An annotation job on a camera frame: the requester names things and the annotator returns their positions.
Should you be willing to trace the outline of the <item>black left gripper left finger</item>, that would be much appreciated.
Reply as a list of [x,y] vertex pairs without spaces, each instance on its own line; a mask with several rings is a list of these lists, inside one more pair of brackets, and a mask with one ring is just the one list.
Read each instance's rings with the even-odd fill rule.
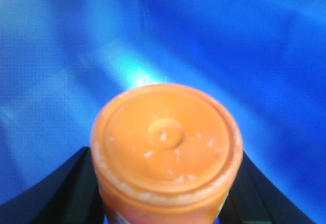
[[104,210],[90,148],[1,205],[1,223],[103,223]]

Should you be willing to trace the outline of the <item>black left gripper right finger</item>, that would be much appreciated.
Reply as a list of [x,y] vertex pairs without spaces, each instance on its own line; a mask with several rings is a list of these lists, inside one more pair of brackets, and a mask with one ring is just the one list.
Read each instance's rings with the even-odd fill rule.
[[314,223],[255,166],[247,154],[218,223]]

